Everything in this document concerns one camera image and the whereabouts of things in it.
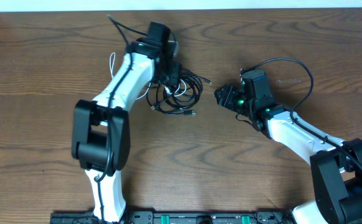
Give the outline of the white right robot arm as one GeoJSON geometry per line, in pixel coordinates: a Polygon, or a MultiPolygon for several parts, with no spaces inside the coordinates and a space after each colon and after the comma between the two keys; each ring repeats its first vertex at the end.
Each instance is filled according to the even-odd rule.
{"type": "Polygon", "coordinates": [[[267,138],[287,146],[311,168],[315,198],[291,211],[294,223],[361,223],[362,140],[330,136],[276,104],[268,90],[263,106],[258,94],[233,85],[214,92],[217,104],[245,116],[267,138]]]}

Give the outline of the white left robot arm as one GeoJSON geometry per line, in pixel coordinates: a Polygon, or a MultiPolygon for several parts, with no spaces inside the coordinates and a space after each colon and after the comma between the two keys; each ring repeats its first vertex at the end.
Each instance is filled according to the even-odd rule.
{"type": "Polygon", "coordinates": [[[129,112],[147,83],[178,84],[178,49],[175,40],[138,39],[107,87],[75,105],[71,153],[91,183],[98,223],[118,223],[125,212],[121,170],[131,147],[129,112]]]}

